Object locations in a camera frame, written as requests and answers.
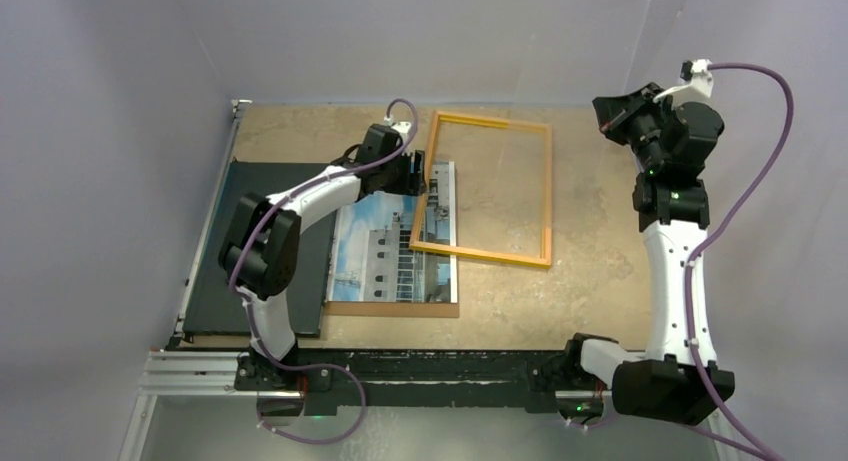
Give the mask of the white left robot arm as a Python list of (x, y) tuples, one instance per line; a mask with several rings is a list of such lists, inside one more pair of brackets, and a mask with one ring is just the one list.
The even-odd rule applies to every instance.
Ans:
[(319, 174), (283, 192), (248, 193), (239, 200), (218, 263), (241, 299), (250, 346), (264, 357), (259, 376), (272, 389), (287, 389), (298, 376), (298, 363), (287, 356), (296, 345), (287, 289), (296, 273), (302, 234), (375, 192), (423, 193), (425, 155), (407, 150), (416, 132), (413, 122), (373, 124), (360, 143)]

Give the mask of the building and sky photo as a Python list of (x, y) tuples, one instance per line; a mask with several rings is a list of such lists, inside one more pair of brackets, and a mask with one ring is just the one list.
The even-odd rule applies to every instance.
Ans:
[(327, 300), (456, 304), (456, 257), (411, 248), (414, 239), (456, 244), (454, 181), (454, 163), (433, 165), (419, 232), (413, 230), (415, 195), (376, 192), (338, 210)]

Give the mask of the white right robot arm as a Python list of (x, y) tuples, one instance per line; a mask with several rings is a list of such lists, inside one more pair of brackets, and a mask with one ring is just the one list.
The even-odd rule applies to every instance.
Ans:
[(711, 340), (699, 248), (710, 225), (700, 174), (724, 122), (705, 102), (677, 96), (649, 83), (592, 102), (600, 132), (629, 148), (641, 169), (632, 201), (649, 260), (652, 324), (641, 355), (612, 338), (575, 334), (561, 373), (576, 388), (601, 382), (619, 414), (696, 426), (735, 390)]

